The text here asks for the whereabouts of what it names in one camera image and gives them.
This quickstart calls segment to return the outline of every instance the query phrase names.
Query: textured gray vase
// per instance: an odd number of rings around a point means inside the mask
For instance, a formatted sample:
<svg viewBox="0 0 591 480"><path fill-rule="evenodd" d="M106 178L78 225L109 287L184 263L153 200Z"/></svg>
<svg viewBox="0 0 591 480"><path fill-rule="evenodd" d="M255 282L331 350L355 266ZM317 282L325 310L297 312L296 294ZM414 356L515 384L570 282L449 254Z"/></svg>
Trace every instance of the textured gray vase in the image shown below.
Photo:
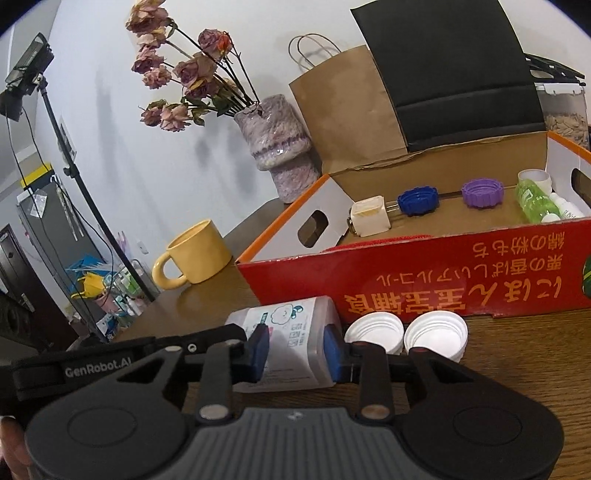
<svg viewBox="0 0 591 480"><path fill-rule="evenodd" d="M291 203L320 174L306 152L312 147L304 127L284 95L265 98L234 116L256 167L270 171L279 198Z"/></svg>

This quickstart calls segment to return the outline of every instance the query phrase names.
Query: finger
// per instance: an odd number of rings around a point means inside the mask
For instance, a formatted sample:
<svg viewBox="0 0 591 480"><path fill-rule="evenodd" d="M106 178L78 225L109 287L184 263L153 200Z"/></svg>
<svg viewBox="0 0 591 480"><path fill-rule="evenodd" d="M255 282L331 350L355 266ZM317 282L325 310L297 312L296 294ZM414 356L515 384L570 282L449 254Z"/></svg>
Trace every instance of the finger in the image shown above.
<svg viewBox="0 0 591 480"><path fill-rule="evenodd" d="M4 417L0 421L0 441L4 459L16 480L28 479L27 468L32 461L25 445L25 434L14 419Z"/></svg>

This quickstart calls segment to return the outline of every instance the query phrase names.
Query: red cardboard box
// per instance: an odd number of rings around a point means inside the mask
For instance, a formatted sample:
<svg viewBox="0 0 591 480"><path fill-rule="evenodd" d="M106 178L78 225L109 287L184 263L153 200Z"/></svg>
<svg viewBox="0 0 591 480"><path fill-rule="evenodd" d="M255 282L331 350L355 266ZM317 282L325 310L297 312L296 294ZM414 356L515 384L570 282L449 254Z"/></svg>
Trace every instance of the red cardboard box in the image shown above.
<svg viewBox="0 0 591 480"><path fill-rule="evenodd" d="M591 218L526 225L514 192L525 168L546 168L555 191L591 216L590 152L552 132L509 135L324 175L238 268L262 304L328 295L345 322L377 310L410 322L436 309L520 316L591 307ZM461 185L479 177L504 183L502 205L463 204ZM348 232L353 201L395 200L425 184L440 192L435 212L363 240ZM414 235L432 238L395 240Z"/></svg>

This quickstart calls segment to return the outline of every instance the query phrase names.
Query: blue bottle cap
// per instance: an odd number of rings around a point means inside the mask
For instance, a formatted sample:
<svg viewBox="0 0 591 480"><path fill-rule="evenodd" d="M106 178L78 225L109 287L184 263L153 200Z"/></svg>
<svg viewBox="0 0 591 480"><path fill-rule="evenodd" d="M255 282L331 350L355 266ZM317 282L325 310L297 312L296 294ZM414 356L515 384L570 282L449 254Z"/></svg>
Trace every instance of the blue bottle cap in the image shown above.
<svg viewBox="0 0 591 480"><path fill-rule="evenodd" d="M405 215L423 215L439 207L439 194L434 187L417 187L398 197L398 206Z"/></svg>

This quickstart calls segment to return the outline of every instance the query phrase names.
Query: brown tabletop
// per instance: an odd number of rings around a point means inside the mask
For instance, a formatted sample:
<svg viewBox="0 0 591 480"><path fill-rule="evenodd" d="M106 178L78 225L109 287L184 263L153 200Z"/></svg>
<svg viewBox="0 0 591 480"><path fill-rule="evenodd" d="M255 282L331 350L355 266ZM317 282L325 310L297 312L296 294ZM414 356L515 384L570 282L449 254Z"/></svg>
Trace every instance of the brown tabletop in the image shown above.
<svg viewBox="0 0 591 480"><path fill-rule="evenodd" d="M278 200L263 205L228 236L237 256L283 210ZM258 305L231 264L199 285L166 291L117 341L143 336L185 335L224 324L228 315ZM565 445L551 479L591 479L591 322L589 310L550 315L467 319L470 332L462 364L549 407L564 428ZM395 385L397 411L408 409ZM195 404L192 386L185 409ZM236 396L243 406L355 408L356 387Z"/></svg>

